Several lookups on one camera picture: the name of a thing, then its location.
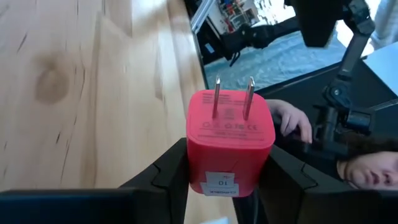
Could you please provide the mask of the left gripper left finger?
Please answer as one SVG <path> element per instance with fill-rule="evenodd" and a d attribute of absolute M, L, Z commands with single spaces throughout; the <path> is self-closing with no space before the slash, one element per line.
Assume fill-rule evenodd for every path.
<path fill-rule="evenodd" d="M 132 190 L 133 224 L 184 224 L 188 185 L 187 140 L 181 138 L 121 185 Z"/>

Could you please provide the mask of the pink adapter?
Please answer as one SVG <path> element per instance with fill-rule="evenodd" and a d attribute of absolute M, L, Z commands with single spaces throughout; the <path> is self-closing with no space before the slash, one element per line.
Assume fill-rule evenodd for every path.
<path fill-rule="evenodd" d="M 253 78 L 246 90 L 212 90 L 190 99 L 186 120 L 191 188 L 206 196 L 246 197 L 259 182 L 262 167 L 275 141 L 271 112 L 254 93 Z"/>

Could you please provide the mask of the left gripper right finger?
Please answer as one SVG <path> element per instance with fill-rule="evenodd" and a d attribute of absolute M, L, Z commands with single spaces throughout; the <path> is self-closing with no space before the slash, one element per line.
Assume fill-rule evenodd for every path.
<path fill-rule="evenodd" d="M 398 191 L 354 189 L 273 146 L 239 224 L 398 224 Z"/>

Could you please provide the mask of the black floor stand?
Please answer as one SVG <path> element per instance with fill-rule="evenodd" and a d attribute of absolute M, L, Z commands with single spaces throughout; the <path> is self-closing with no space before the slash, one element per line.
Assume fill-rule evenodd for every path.
<path fill-rule="evenodd" d="M 263 49 L 279 37 L 299 30 L 296 17 L 292 17 L 274 25 L 251 27 L 247 24 L 243 24 L 238 30 L 220 36 L 221 42 L 226 49 L 224 51 L 224 57 L 227 58 L 227 55 L 230 54 L 231 61 L 229 66 L 232 67 L 240 57 L 240 51 L 246 47 Z"/>

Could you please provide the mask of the person's hand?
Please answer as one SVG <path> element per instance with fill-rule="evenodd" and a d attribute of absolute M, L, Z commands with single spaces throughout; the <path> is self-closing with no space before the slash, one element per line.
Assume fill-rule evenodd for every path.
<path fill-rule="evenodd" d="M 280 116 L 280 132 L 283 136 L 292 133 L 297 127 L 302 142 L 312 143 L 312 126 L 307 115 L 292 104 L 283 100 L 266 100 L 272 115 Z"/>

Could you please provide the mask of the person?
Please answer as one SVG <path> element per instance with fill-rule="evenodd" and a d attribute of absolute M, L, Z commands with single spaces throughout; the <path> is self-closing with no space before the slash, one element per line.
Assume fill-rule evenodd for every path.
<path fill-rule="evenodd" d="M 338 140 L 348 148 L 336 163 L 339 178 L 357 189 L 398 191 L 398 136 L 344 133 Z"/>

